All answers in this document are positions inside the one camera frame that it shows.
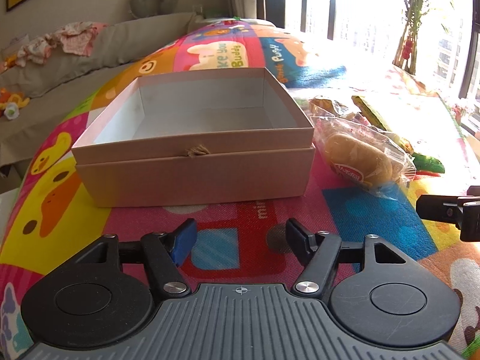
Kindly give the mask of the grey bed sheet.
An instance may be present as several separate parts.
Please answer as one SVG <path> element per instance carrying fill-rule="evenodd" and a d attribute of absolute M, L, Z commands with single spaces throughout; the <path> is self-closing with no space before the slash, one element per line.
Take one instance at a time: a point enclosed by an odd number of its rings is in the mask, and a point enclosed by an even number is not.
<path fill-rule="evenodd" d="M 11 165 L 35 155 L 65 116 L 128 64 L 105 67 L 77 77 L 30 101 L 12 121 L 1 118 L 1 165 Z"/>

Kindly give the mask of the colourful cartoon play mat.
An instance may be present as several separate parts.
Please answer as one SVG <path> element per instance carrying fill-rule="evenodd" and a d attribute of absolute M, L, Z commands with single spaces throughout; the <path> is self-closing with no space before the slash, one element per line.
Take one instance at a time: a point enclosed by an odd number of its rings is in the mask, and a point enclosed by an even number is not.
<path fill-rule="evenodd" d="M 1 357 L 477 359 L 479 162 L 400 70 L 210 24 L 33 155 Z"/>

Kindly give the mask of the pink white baby clothes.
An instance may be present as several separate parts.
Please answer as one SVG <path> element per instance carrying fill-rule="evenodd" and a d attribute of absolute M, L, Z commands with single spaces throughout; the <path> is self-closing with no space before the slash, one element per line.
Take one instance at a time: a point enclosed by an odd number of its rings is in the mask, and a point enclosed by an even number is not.
<path fill-rule="evenodd" d="M 24 68 L 27 62 L 44 65 L 53 50 L 61 49 L 64 54 L 90 56 L 94 42 L 108 24 L 81 21 L 66 24 L 53 33 L 34 38 L 16 52 L 16 66 Z"/>

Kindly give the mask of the yellow orange baby toy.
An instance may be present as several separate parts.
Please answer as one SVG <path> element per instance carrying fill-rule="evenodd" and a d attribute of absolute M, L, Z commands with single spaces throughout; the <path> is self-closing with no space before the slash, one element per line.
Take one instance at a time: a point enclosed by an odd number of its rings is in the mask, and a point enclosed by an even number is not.
<path fill-rule="evenodd" d="M 29 105 L 30 98 L 24 96 L 22 93 L 12 93 L 5 88 L 0 90 L 0 108 L 1 115 L 8 120 L 13 120 L 19 117 L 20 110 Z"/>

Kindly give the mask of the pink volcano snack package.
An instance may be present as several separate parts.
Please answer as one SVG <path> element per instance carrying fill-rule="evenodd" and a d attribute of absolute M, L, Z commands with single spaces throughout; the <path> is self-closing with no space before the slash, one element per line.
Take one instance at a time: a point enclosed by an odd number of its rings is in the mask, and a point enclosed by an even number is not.
<path fill-rule="evenodd" d="M 352 111 L 348 106 L 328 98 L 312 98 L 308 101 L 308 106 L 312 116 L 316 117 L 338 117 L 352 120 L 357 115 L 357 112 Z"/>

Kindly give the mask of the green yellow snack packet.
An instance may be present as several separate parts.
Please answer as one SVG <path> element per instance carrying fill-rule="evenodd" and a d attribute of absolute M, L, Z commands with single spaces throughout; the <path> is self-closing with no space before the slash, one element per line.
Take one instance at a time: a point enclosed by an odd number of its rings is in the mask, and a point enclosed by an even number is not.
<path fill-rule="evenodd" d="M 417 153 L 412 144 L 406 138 L 399 136 L 396 133 L 393 133 L 388 127 L 384 119 L 374 111 L 373 108 L 366 102 L 365 98 L 358 95 L 352 96 L 352 102 L 360 110 L 360 113 L 368 120 L 368 122 L 374 126 L 380 133 L 388 136 L 392 141 L 394 141 L 397 146 L 399 146 L 405 153 L 410 155 L 413 160 L 413 163 L 418 172 L 426 172 L 429 174 L 444 174 L 445 167 L 435 157 L 425 156 L 423 154 Z"/>

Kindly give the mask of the grey neck pillow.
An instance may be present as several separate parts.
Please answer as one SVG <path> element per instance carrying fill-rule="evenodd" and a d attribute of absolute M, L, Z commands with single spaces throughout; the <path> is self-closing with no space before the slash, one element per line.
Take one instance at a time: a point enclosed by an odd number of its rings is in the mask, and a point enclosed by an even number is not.
<path fill-rule="evenodd" d="M 135 19 L 174 13 L 178 0 L 129 0 L 129 10 Z"/>

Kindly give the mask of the pink cardboard box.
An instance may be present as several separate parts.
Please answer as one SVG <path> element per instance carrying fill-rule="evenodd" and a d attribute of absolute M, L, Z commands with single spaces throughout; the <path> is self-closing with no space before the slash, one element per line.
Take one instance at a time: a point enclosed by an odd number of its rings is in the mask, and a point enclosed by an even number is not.
<path fill-rule="evenodd" d="M 100 207 L 190 206 L 298 197 L 313 127 L 265 68 L 135 79 L 72 147 Z"/>

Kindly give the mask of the grey long pillow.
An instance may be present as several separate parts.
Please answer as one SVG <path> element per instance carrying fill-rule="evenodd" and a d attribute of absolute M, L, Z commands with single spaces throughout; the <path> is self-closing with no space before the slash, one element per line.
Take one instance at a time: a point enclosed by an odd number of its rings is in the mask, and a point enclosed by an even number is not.
<path fill-rule="evenodd" d="M 143 59 L 185 35 L 193 19 L 193 13 L 182 12 L 111 25 L 96 37 L 89 56 L 54 49 L 43 65 L 28 62 L 25 67 L 13 67 L 2 73 L 1 87 L 30 98 L 41 97 L 90 72 Z"/>

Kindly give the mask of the packaged small bread bun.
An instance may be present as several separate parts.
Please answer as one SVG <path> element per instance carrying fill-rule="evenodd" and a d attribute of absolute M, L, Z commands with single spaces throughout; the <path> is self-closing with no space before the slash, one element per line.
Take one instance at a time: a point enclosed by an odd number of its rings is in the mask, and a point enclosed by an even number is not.
<path fill-rule="evenodd" d="M 410 154 L 387 135 L 363 124 L 319 116 L 313 143 L 333 172 L 376 197 L 396 199 L 416 175 Z"/>

